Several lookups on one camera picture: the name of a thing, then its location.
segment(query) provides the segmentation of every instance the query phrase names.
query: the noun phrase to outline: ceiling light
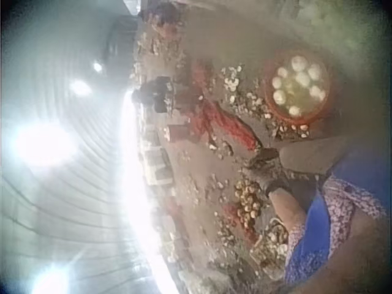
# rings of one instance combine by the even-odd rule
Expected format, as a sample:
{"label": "ceiling light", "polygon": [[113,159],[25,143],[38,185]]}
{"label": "ceiling light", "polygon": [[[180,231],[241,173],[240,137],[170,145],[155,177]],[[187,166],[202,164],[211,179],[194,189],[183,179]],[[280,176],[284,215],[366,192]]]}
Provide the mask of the ceiling light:
{"label": "ceiling light", "polygon": [[67,294],[68,275],[60,269],[51,269],[38,277],[32,294]]}
{"label": "ceiling light", "polygon": [[27,164],[38,167],[56,165],[76,152],[70,135],[54,124],[36,124],[19,131],[18,155]]}
{"label": "ceiling light", "polygon": [[73,81],[70,88],[78,96],[88,96],[91,94],[91,88],[89,85],[81,80]]}
{"label": "ceiling light", "polygon": [[98,62],[94,62],[92,66],[96,72],[101,72],[103,69],[103,67]]}

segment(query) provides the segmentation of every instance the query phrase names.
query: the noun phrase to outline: ground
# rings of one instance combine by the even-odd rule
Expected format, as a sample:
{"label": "ground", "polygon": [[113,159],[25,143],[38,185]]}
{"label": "ground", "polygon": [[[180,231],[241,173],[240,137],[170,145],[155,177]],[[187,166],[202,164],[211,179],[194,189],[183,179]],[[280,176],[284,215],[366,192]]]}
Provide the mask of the ground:
{"label": "ground", "polygon": [[[251,12],[250,9],[253,6],[249,4],[249,1],[244,1],[244,3],[237,1],[236,4],[234,2],[226,1],[224,6],[222,3],[214,3],[217,4],[215,11],[198,8],[187,9],[184,12],[184,26],[181,29],[179,49],[171,47],[170,50],[167,50],[167,43],[161,42],[158,43],[157,48],[153,49],[155,53],[142,54],[140,64],[144,67],[143,74],[147,80],[158,75],[173,77],[178,71],[176,65],[181,59],[179,52],[183,52],[192,59],[210,61],[213,65],[215,84],[211,86],[212,94],[209,99],[220,102],[224,109],[238,115],[252,128],[264,147],[280,148],[287,142],[275,140],[271,136],[270,130],[266,128],[267,119],[233,112],[235,107],[231,107],[227,103],[227,97],[225,98],[226,92],[222,77],[220,77],[221,69],[241,66],[240,91],[237,94],[238,97],[241,97],[247,92],[257,92],[254,80],[262,78],[265,64],[274,58],[277,52],[304,48],[314,51],[315,46],[309,45],[311,37],[299,38],[291,34],[290,31],[295,28],[282,29],[281,27],[284,25],[287,26],[286,22],[278,23],[271,29],[271,19],[273,18],[266,17],[263,20],[255,18],[255,12]],[[263,6],[262,9],[266,11],[268,8]],[[147,39],[156,36],[151,28],[146,28],[145,33]],[[144,41],[141,44],[149,51],[149,46],[145,44],[150,44],[150,42]],[[334,56],[333,53],[336,51],[333,50],[336,48],[332,50],[332,45],[325,46],[318,51],[318,54],[333,69],[334,76],[339,79],[339,83],[336,83],[336,92],[340,96],[353,96],[349,95],[350,91],[344,85],[354,83],[360,78],[354,78],[350,75],[350,71],[353,69],[352,62],[343,58],[347,48],[340,48],[339,54]],[[345,60],[344,65],[340,62],[342,59]],[[194,260],[193,266],[204,268],[209,263],[215,262],[227,269],[227,265],[230,265],[233,267],[230,269],[231,271],[244,272],[245,274],[240,274],[240,276],[246,277],[246,279],[251,280],[258,276],[263,285],[272,283],[271,279],[250,258],[251,244],[245,241],[241,232],[237,229],[233,230],[237,240],[234,247],[224,247],[221,239],[217,236],[219,227],[216,213],[218,216],[223,215],[222,204],[235,199],[233,185],[241,178],[239,170],[243,167],[244,161],[250,159],[254,153],[246,150],[216,126],[214,126],[214,131],[218,147],[221,148],[222,142],[227,141],[232,146],[234,155],[224,154],[221,156],[220,149],[218,151],[210,150],[206,145],[206,138],[202,138],[197,144],[190,141],[167,142],[164,139],[164,127],[167,124],[182,124],[185,120],[186,117],[175,111],[172,116],[157,115],[156,126],[173,167],[176,199],[183,208],[183,221],[189,235],[189,251]],[[329,132],[330,128],[323,124],[325,121],[326,119],[310,126],[310,137],[318,137],[320,133],[325,135],[326,132]],[[216,176],[218,182],[224,184],[222,189],[207,191],[208,181],[212,174]],[[301,199],[304,206],[309,203],[309,199],[306,197]],[[264,209],[261,216],[262,221],[258,223],[259,229],[262,229],[273,216],[271,207]]]}

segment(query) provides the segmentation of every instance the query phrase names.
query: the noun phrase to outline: salted egg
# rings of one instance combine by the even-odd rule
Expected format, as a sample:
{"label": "salted egg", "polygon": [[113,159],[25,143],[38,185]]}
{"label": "salted egg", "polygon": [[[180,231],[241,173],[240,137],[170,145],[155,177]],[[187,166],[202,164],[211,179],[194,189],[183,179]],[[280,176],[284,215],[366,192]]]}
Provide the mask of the salted egg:
{"label": "salted egg", "polygon": [[310,78],[314,81],[321,79],[321,67],[318,64],[312,64],[307,70]]}
{"label": "salted egg", "polygon": [[274,77],[274,78],[272,79],[272,86],[273,86],[275,89],[280,89],[280,88],[282,87],[282,79],[279,78],[279,77]]}
{"label": "salted egg", "polygon": [[311,83],[311,78],[306,72],[298,72],[295,76],[295,80],[304,88],[309,87]]}
{"label": "salted egg", "polygon": [[277,75],[282,78],[287,78],[288,77],[288,70],[285,69],[284,67],[280,67],[277,69]]}
{"label": "salted egg", "polygon": [[320,97],[320,93],[321,93],[321,89],[318,86],[311,86],[311,88],[309,90],[309,94],[313,98],[319,98]]}
{"label": "salted egg", "polygon": [[283,105],[286,103],[286,94],[282,90],[277,90],[274,92],[274,101],[278,105]]}
{"label": "salted egg", "polygon": [[303,56],[295,56],[292,58],[292,67],[295,72],[302,72],[307,67],[307,60]]}
{"label": "salted egg", "polygon": [[288,113],[289,113],[289,115],[291,115],[292,117],[295,117],[295,118],[301,116],[301,110],[297,106],[291,106],[288,109]]}

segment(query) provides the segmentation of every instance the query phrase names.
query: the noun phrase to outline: bright light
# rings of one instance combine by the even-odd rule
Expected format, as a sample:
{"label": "bright light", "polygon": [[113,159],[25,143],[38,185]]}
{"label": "bright light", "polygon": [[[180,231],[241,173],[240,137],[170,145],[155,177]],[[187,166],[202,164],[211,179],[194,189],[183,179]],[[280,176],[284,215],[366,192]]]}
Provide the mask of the bright light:
{"label": "bright light", "polygon": [[143,167],[137,156],[137,124],[135,108],[130,99],[131,93],[132,91],[128,91],[125,95],[121,114],[124,206],[128,209],[129,222],[146,254],[160,292],[178,294],[164,258],[159,254],[159,235],[154,231],[149,216],[150,207],[142,178]]}
{"label": "bright light", "polygon": [[70,88],[78,96],[88,96],[91,94],[91,88],[89,85],[81,80],[73,81]]}
{"label": "bright light", "polygon": [[32,294],[67,294],[68,275],[60,269],[51,269],[34,283]]}
{"label": "bright light", "polygon": [[96,72],[101,72],[102,71],[102,66],[98,62],[94,62],[94,64],[92,66],[94,67],[94,70]]}
{"label": "bright light", "polygon": [[68,159],[76,152],[70,135],[54,124],[36,124],[19,131],[18,155],[29,165],[46,167]]}

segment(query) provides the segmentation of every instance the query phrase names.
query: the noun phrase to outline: concrete floor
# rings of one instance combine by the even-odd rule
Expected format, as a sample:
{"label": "concrete floor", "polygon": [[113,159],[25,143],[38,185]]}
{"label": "concrete floor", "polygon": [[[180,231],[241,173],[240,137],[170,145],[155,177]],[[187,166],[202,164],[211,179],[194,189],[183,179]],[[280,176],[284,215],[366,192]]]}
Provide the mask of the concrete floor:
{"label": "concrete floor", "polygon": [[[344,55],[347,53],[345,48],[340,48],[340,53],[334,55],[333,49],[328,45],[309,44],[311,39],[297,37],[291,32],[291,29],[287,29],[287,23],[276,23],[279,16],[261,20],[261,15],[265,15],[264,10],[264,14],[255,18],[255,12],[262,8],[258,7],[250,12],[251,7],[254,7],[250,4],[251,1],[237,3],[236,6],[231,1],[225,1],[225,7],[221,6],[220,1],[218,2],[219,6],[214,12],[202,9],[188,11],[181,39],[181,48],[191,58],[207,59],[212,62],[214,74],[218,75],[222,67],[241,64],[244,69],[241,73],[244,92],[246,92],[245,90],[252,91],[254,90],[253,79],[262,77],[263,65],[278,52],[299,48],[314,51],[318,48],[316,52],[333,69],[334,81],[338,81],[336,83],[338,98],[345,101],[341,105],[351,103],[351,99],[348,97],[359,98],[359,95],[354,94],[356,91],[353,91],[353,85],[358,85],[358,80],[363,77],[353,76],[350,71],[353,69],[353,62],[358,60],[359,56],[364,54],[363,52],[345,59]],[[151,36],[154,33],[148,31],[148,34]],[[150,55],[143,60],[143,63],[149,69],[148,79],[157,75],[173,76],[175,71],[175,63],[164,62],[163,56]],[[222,85],[217,85],[213,91],[213,99],[221,101],[223,96]],[[241,116],[241,119],[251,126],[264,146],[279,147],[281,145],[269,136],[263,120],[259,121],[248,116]],[[156,124],[160,130],[162,141],[165,141],[162,129],[166,124],[183,122],[184,118],[178,113],[175,113],[171,118],[158,115]],[[337,130],[335,125],[333,128],[334,130],[330,130],[331,126],[324,128],[323,135],[334,134]],[[184,209],[184,221],[190,236],[190,252],[197,268],[206,267],[208,262],[214,260],[231,264],[235,268],[249,266],[250,271],[247,273],[254,277],[254,270],[260,271],[260,269],[249,258],[249,245],[241,241],[243,239],[241,233],[236,232],[240,241],[233,252],[236,252],[244,260],[242,265],[235,261],[232,250],[225,250],[220,240],[217,239],[214,212],[222,214],[222,204],[217,201],[219,193],[213,194],[210,200],[205,200],[203,194],[208,177],[214,173],[222,183],[226,179],[229,181],[230,185],[222,193],[226,196],[227,201],[234,200],[232,185],[239,178],[238,169],[241,167],[242,160],[250,158],[252,154],[218,128],[214,131],[216,131],[218,141],[227,140],[233,146],[234,157],[218,159],[216,154],[205,146],[206,138],[197,145],[188,141],[165,143],[175,173],[177,199]],[[192,189],[189,176],[195,181],[199,192]],[[294,193],[305,208],[310,204],[313,189],[314,185],[308,181],[294,183]],[[265,221],[268,221],[269,217],[273,215],[273,211],[269,209],[263,214]],[[259,282],[264,285],[271,283],[266,276],[262,276]]]}

